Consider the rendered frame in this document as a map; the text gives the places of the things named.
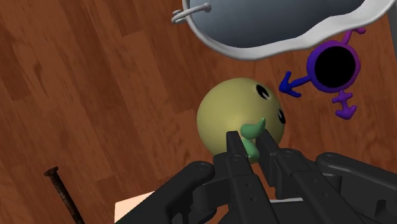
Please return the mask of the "yellow round toy green sprout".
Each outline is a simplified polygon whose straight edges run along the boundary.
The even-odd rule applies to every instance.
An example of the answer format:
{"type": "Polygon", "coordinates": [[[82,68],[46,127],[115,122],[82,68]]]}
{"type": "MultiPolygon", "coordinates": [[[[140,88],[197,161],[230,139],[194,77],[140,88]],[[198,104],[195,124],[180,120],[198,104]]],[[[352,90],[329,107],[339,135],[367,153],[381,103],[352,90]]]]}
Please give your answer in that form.
{"type": "Polygon", "coordinates": [[[255,139],[265,130],[279,143],[285,115],[270,88],[249,78],[232,78],[213,87],[197,111],[197,129],[205,147],[217,155],[226,152],[226,133],[237,131],[253,164],[260,154],[255,139]]]}

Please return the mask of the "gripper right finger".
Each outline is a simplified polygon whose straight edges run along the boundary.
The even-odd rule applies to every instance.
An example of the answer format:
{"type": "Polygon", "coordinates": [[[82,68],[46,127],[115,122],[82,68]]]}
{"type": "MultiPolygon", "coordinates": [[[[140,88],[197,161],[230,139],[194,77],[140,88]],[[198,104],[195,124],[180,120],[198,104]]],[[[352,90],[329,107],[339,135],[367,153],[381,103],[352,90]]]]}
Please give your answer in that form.
{"type": "Polygon", "coordinates": [[[320,224],[397,224],[397,174],[338,153],[315,161],[256,138],[259,165],[278,199],[300,197],[320,224]]]}

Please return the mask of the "rusty brown nail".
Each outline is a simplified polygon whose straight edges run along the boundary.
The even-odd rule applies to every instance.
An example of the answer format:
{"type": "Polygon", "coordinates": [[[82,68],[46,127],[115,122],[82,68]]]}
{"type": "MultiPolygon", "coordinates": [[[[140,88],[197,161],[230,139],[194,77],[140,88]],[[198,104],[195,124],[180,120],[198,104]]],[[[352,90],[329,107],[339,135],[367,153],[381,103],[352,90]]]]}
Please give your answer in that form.
{"type": "Polygon", "coordinates": [[[63,181],[61,180],[60,176],[58,175],[58,167],[52,167],[45,171],[44,176],[49,177],[52,184],[54,185],[57,193],[59,194],[60,198],[62,199],[63,203],[67,207],[69,214],[72,216],[75,224],[85,224],[83,218],[76,207],[73,199],[71,198],[67,188],[65,187],[63,181]]]}

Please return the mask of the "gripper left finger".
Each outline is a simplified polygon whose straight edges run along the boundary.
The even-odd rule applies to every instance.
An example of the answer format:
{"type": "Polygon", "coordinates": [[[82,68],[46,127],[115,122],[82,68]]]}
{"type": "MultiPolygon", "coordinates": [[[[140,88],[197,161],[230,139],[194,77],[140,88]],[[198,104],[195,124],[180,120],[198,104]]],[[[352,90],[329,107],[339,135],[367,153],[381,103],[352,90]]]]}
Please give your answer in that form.
{"type": "Polygon", "coordinates": [[[214,162],[181,169],[115,224],[205,224],[219,206],[232,208],[220,224],[280,224],[236,131],[214,162]]]}

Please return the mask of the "white bathtub with faucet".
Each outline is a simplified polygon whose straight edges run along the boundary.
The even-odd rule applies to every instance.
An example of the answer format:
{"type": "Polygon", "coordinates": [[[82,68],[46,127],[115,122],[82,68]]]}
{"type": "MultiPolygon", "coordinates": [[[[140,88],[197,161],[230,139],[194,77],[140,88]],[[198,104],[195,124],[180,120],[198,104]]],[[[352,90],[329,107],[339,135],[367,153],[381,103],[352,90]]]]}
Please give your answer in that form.
{"type": "Polygon", "coordinates": [[[227,57],[259,60],[310,48],[382,17],[396,0],[182,0],[171,22],[186,22],[227,57]]]}

